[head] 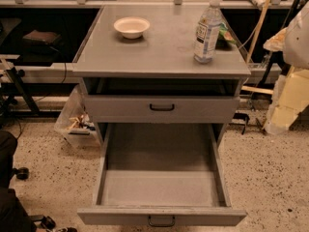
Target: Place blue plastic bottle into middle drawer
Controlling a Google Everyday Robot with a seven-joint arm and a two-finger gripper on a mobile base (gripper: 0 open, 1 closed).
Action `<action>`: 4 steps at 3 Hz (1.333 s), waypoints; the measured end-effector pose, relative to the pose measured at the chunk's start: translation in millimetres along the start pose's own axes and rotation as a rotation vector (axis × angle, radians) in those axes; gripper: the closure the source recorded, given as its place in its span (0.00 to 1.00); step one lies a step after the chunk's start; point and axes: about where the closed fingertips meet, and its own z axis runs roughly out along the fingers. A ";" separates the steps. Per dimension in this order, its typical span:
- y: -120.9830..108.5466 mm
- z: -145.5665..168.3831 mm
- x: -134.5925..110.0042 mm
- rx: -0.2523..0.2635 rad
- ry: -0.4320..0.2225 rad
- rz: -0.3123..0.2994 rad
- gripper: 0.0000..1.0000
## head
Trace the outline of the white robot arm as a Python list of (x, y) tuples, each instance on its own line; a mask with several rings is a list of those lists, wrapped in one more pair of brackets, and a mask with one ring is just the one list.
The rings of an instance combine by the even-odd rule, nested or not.
[(280, 74), (267, 111), (264, 129), (278, 134), (287, 131), (299, 113), (309, 106), (309, 2), (289, 25), (264, 43), (264, 49), (281, 51), (290, 69)]

